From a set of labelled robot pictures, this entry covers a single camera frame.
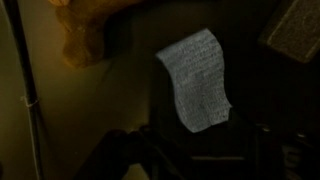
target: fabric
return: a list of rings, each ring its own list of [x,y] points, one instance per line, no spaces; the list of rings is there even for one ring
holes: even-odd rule
[[[191,132],[228,120],[231,105],[224,91],[223,52],[208,29],[156,56],[171,76],[178,116]]]

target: cable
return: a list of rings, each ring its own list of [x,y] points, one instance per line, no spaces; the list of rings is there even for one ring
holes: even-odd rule
[[[15,44],[19,53],[20,65],[23,73],[26,93],[25,101],[29,113],[29,125],[37,179],[43,180],[44,175],[42,169],[39,132],[37,123],[38,120],[41,120],[40,116],[38,116],[40,107],[33,79],[27,43],[23,32],[19,6],[17,0],[2,0],[2,3],[9,19],[9,25],[13,32]]]

